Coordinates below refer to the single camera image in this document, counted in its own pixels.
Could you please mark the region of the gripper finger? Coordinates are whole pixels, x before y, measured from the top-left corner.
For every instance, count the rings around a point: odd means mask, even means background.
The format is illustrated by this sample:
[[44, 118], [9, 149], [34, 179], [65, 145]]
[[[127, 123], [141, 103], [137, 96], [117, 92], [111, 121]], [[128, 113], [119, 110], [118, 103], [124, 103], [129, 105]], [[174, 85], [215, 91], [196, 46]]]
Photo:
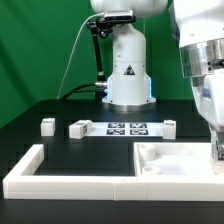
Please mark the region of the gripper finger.
[[218, 134], [214, 129], [211, 129], [211, 150], [213, 160], [218, 160]]

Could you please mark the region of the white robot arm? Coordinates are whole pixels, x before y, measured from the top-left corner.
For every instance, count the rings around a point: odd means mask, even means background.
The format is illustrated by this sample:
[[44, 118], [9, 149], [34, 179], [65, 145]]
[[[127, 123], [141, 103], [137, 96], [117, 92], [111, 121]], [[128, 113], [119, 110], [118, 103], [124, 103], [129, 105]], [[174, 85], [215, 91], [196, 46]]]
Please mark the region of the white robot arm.
[[113, 34], [113, 72], [103, 102], [117, 108], [154, 101], [145, 71], [146, 39], [132, 23], [169, 7], [183, 75], [211, 130], [212, 158], [224, 160], [224, 0], [90, 0], [99, 35]]

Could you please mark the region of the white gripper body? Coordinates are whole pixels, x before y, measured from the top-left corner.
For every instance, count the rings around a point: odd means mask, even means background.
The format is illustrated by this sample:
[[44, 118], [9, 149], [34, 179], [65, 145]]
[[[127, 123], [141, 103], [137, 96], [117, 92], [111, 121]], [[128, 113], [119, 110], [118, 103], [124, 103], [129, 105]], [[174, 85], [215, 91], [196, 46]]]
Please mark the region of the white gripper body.
[[224, 72], [205, 76], [192, 92], [198, 113], [218, 132], [224, 132]]

